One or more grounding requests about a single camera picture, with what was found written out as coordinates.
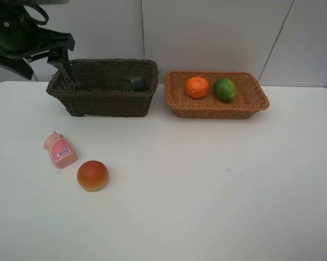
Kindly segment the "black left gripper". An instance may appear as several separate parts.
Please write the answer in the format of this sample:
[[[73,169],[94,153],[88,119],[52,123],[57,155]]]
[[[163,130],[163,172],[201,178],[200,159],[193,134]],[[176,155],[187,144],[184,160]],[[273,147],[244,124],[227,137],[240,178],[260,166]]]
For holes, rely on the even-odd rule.
[[[41,4],[0,4],[0,67],[32,80],[33,69],[20,58],[31,59],[47,52],[47,62],[71,79],[68,50],[74,50],[74,38],[43,28],[48,21]]]

